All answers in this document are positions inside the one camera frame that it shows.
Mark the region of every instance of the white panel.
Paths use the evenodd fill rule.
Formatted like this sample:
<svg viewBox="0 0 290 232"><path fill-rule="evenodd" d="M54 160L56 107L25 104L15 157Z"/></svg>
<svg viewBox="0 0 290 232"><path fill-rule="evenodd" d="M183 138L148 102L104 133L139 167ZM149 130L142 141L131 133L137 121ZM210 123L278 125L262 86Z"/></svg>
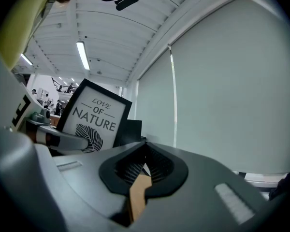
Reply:
<svg viewBox="0 0 290 232"><path fill-rule="evenodd" d="M142 136L148 141L173 146L174 95L168 50L139 81L136 119L142 120Z"/></svg>
<svg viewBox="0 0 290 232"><path fill-rule="evenodd" d="M177 147L232 170L290 172L290 28L236 0L172 45Z"/></svg>

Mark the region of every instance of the ceiling light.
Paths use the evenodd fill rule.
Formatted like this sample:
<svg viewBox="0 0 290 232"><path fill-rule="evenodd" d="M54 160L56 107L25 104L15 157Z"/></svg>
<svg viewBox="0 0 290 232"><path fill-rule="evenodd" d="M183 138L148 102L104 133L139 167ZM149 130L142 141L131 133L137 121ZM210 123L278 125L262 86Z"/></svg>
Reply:
<svg viewBox="0 0 290 232"><path fill-rule="evenodd" d="M33 65L33 63L24 54L21 54L21 56L29 65Z"/></svg>
<svg viewBox="0 0 290 232"><path fill-rule="evenodd" d="M78 42L76 42L76 46L77 46L78 53L79 53L79 56L81 57L81 60L82 60L84 68L86 70L90 70L90 67L89 67L89 64L88 64L88 59L87 59L87 56L86 56L84 42L78 41Z"/></svg>

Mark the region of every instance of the ceiling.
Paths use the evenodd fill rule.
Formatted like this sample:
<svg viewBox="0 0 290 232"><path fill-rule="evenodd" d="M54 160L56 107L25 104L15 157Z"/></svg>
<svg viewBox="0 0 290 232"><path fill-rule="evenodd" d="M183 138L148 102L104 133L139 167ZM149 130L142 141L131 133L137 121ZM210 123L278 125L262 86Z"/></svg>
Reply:
<svg viewBox="0 0 290 232"><path fill-rule="evenodd" d="M71 0L55 3L34 33L16 73L40 73L125 87L142 53L185 0L140 0L117 11L113 2ZM90 70L76 48L84 41Z"/></svg>

